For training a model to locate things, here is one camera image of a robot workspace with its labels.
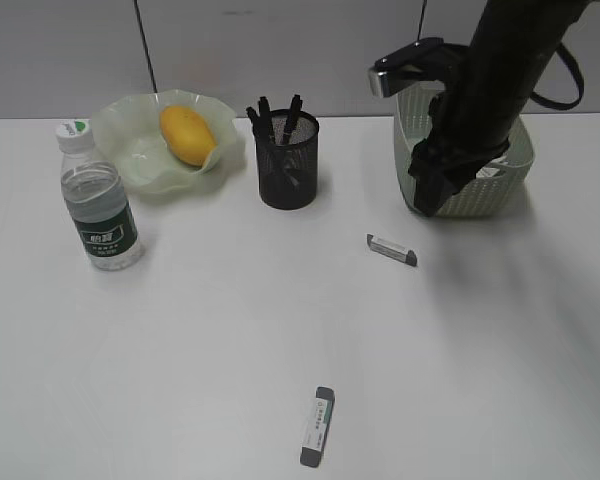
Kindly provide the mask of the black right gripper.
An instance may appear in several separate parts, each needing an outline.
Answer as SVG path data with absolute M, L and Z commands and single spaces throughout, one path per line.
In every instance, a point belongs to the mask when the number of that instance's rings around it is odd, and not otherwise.
M 416 184 L 413 207 L 427 217 L 506 152 L 514 120 L 535 86 L 535 54 L 525 45 L 440 44 L 432 63 L 444 91 L 408 170 Z

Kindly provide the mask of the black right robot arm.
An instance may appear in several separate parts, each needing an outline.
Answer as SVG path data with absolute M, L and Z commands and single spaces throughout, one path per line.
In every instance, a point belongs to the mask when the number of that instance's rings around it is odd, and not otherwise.
M 422 79 L 440 81 L 444 90 L 429 108 L 430 133 L 414 147 L 408 170 L 417 210 L 435 215 L 502 156 L 527 101 L 561 111 L 578 105 L 546 98 L 535 87 L 558 56 L 577 90 L 584 90 L 584 76 L 562 39 L 587 6 L 585 1 L 489 1 L 467 47 L 443 43 L 421 56 Z

